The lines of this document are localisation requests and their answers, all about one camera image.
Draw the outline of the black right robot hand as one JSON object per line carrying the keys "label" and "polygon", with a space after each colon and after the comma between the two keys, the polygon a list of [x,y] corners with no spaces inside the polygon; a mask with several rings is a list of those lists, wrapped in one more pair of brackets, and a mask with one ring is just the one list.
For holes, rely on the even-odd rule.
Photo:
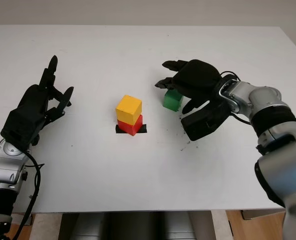
{"label": "black right robot hand", "polygon": [[183,114],[209,101],[214,88],[221,80],[221,75],[214,66],[197,59],[168,60],[162,66],[175,71],[176,74],[158,81],[155,86],[160,89],[177,90],[181,95],[189,98],[190,101],[182,109]]}

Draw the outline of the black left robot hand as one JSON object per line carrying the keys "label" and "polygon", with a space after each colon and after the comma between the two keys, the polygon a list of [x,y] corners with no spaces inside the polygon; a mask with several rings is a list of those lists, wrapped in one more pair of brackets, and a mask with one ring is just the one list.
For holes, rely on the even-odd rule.
{"label": "black left robot hand", "polygon": [[70,98],[74,88],[71,86],[61,93],[54,86],[57,64],[58,58],[54,55],[48,67],[44,69],[40,83],[30,86],[18,105],[20,124],[16,128],[16,133],[23,148],[30,144],[35,145],[40,130],[63,117],[65,107],[72,105]]}

